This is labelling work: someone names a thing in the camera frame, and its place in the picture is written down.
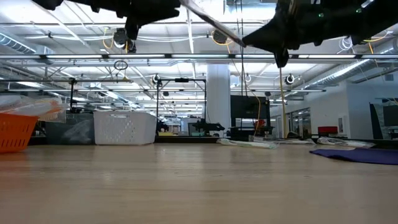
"red object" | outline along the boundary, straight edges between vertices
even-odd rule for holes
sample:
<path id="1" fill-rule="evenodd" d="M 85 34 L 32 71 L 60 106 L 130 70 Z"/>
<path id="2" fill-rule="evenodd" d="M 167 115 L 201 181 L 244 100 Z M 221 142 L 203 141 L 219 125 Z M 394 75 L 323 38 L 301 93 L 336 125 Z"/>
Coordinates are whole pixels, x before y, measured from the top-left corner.
<path id="1" fill-rule="evenodd" d="M 333 126 L 318 127 L 318 134 L 338 134 L 338 128 Z"/>
<path id="2" fill-rule="evenodd" d="M 26 149 L 38 118 L 0 114 L 0 153 Z"/>

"white wall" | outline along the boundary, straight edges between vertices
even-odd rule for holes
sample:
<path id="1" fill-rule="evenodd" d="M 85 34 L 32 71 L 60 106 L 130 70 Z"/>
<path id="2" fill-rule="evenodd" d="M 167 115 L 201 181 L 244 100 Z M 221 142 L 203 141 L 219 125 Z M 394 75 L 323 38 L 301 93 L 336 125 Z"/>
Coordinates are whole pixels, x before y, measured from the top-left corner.
<path id="1" fill-rule="evenodd" d="M 286 113 L 305 108 L 311 109 L 312 134 L 318 134 L 319 126 L 338 126 L 338 118 L 346 117 L 346 133 L 350 138 L 348 100 L 346 95 L 346 84 L 326 88 L 324 93 L 310 93 L 305 96 L 304 101 L 288 101 Z M 282 107 L 271 109 L 271 116 L 282 114 Z"/>
<path id="2" fill-rule="evenodd" d="M 383 98 L 398 98 L 398 83 L 375 78 L 347 86 L 351 138 L 373 139 L 370 103 L 382 103 Z"/>

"wooden table surface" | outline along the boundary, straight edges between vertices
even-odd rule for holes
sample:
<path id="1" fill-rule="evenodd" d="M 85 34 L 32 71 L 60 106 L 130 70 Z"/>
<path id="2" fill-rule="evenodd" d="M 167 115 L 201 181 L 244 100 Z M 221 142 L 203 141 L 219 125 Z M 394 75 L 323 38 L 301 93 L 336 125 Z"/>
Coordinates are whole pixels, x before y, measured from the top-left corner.
<path id="1" fill-rule="evenodd" d="M 0 155 L 1 223 L 397 223 L 398 166 L 312 146 L 34 146 Z"/>

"glass wall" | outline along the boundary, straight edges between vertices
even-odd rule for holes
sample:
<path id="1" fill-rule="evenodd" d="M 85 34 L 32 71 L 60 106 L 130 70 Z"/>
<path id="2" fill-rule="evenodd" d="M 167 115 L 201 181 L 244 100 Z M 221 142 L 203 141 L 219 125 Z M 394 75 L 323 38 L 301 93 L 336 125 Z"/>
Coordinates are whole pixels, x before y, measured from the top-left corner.
<path id="1" fill-rule="evenodd" d="M 289 129 L 302 138 L 311 138 L 311 110 L 310 108 L 286 114 L 289 118 Z"/>

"grey bin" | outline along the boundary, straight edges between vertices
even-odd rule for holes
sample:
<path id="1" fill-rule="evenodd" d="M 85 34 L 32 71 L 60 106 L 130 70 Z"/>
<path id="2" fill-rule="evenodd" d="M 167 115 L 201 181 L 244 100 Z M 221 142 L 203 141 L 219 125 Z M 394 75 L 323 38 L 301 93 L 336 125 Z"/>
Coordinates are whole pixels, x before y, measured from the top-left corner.
<path id="1" fill-rule="evenodd" d="M 45 124 L 47 143 L 53 145 L 94 145 L 94 116 L 67 114 L 67 122 Z"/>

